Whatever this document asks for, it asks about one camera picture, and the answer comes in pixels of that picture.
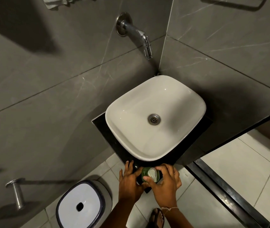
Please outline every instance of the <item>black hole in lid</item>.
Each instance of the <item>black hole in lid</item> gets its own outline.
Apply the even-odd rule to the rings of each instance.
[[[76,209],[80,212],[80,211],[83,209],[83,203],[79,203],[79,204],[76,206]]]

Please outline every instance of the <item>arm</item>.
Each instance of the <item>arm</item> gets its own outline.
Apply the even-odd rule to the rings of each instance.
[[[163,175],[163,181],[160,184],[156,184],[150,177],[144,176],[143,178],[152,187],[156,202],[161,207],[170,226],[174,228],[193,228],[177,208],[176,191],[181,187],[179,172],[168,164],[162,164],[155,168],[160,170]]]
[[[133,161],[125,163],[124,174],[119,172],[119,196],[118,203],[106,218],[100,228],[125,228],[129,215],[135,202],[138,201],[147,183],[138,185],[136,178],[141,174],[142,167],[133,172]]]

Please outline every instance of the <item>black granite slab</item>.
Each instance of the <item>black granite slab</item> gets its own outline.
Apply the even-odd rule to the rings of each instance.
[[[110,144],[110,146],[113,148],[117,156],[121,159],[121,161],[125,164],[126,161],[132,161],[134,160],[134,172],[137,168],[143,166],[143,167],[155,167],[159,166],[163,163],[167,163],[170,165],[174,165],[176,161],[185,153],[185,151],[196,141],[196,139],[209,128],[209,126],[212,124],[212,121],[207,118],[206,116],[203,116],[203,118],[200,120],[200,122],[195,126],[195,128],[174,148],[169,152],[167,155],[163,156],[162,158],[155,160],[155,161],[142,161],[138,158],[135,158],[133,155],[131,155],[115,138],[115,136],[112,134],[110,128],[108,127],[106,123],[106,114],[103,113],[96,119],[94,119],[93,124],[97,127],[97,129],[101,132],[103,137],[106,139],[106,141]],[[139,184],[142,183],[141,176],[137,178],[137,182]],[[146,193],[148,193],[151,190],[151,188],[147,188],[145,190]]]

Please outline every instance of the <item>trash can lid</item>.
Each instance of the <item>trash can lid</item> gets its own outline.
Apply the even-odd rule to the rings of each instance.
[[[69,189],[59,200],[56,217],[60,228],[90,228],[102,216],[105,199],[100,189],[84,180]]]

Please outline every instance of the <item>green bottle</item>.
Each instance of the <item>green bottle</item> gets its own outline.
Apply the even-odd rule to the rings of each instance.
[[[154,182],[158,182],[159,181],[159,170],[156,170],[155,168],[153,167],[144,167],[141,171],[141,178],[144,182],[146,182],[144,179],[143,179],[143,176],[149,176],[151,177]]]

